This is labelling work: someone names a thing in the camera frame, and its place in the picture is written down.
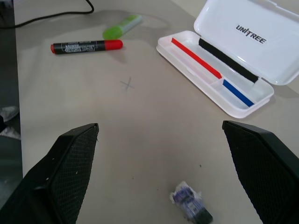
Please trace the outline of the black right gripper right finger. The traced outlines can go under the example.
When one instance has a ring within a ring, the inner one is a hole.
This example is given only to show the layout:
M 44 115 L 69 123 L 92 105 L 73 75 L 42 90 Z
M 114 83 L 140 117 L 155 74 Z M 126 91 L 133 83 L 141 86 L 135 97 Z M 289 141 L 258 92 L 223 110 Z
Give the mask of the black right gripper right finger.
M 272 132 L 225 120 L 238 179 L 263 224 L 299 224 L 299 158 Z

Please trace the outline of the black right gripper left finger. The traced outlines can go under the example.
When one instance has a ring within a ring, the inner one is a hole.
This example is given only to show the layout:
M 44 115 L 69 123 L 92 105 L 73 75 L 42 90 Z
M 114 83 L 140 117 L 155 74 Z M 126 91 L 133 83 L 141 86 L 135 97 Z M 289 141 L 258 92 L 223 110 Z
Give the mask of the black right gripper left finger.
M 91 123 L 60 135 L 0 209 L 0 224 L 76 224 L 98 133 Z

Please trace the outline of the red black whiteboard marker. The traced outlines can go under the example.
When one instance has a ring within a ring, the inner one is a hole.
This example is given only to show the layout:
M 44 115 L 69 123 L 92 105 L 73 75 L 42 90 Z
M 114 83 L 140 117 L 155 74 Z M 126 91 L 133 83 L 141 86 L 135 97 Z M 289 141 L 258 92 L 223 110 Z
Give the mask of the red black whiteboard marker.
M 64 42 L 54 43 L 50 50 L 55 55 L 87 53 L 98 51 L 109 51 L 122 49 L 123 42 L 121 40 L 100 40 L 100 41 L 84 41 L 84 42 Z

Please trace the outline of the green highlighter pen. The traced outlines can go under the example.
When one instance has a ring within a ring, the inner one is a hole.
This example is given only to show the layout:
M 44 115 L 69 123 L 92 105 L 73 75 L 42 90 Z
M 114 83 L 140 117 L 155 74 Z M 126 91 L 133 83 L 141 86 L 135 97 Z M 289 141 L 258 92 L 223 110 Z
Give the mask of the green highlighter pen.
M 142 21 L 141 15 L 130 15 L 118 24 L 106 29 L 102 36 L 104 40 L 116 40 L 133 29 Z

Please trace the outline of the white plastic pencil case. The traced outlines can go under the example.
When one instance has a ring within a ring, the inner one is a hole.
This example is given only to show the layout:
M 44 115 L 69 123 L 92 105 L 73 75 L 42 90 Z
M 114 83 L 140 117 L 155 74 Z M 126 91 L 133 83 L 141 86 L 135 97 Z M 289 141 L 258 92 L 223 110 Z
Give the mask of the white plastic pencil case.
M 218 79 L 174 45 L 175 38 L 221 73 Z M 202 38 L 258 76 L 253 83 L 199 46 Z M 158 40 L 157 51 L 226 114 L 242 119 L 269 102 L 274 85 L 299 76 L 299 15 L 270 0 L 207 0 L 193 31 Z M 254 105 L 246 106 L 226 79 Z

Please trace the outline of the blue pen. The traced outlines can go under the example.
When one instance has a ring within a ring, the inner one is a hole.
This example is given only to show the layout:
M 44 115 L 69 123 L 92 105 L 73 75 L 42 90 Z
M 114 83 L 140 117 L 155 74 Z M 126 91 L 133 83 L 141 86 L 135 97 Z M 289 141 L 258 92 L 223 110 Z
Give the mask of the blue pen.
M 241 100 L 246 106 L 251 107 L 254 103 L 243 95 L 239 90 L 237 90 L 232 84 L 230 84 L 226 79 L 222 83 L 232 94 L 234 94 L 239 100 Z

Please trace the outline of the red pen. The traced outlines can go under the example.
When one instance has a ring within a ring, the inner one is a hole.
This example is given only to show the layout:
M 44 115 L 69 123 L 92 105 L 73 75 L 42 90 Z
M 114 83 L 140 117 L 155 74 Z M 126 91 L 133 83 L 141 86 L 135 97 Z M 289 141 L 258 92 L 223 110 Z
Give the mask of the red pen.
M 191 57 L 193 60 L 195 60 L 197 63 L 199 63 L 202 67 L 204 67 L 207 71 L 209 71 L 211 74 L 213 74 L 216 78 L 218 78 L 218 79 L 222 78 L 222 75 L 220 72 L 218 72 L 215 68 L 213 68 L 206 61 L 201 59 L 198 55 L 196 55 L 194 52 L 192 52 L 190 49 L 188 49 L 186 46 L 184 46 L 178 40 L 176 40 L 175 38 L 172 38 L 171 42 L 174 45 L 176 45 L 179 49 L 181 49 L 183 52 L 185 52 L 189 57 Z

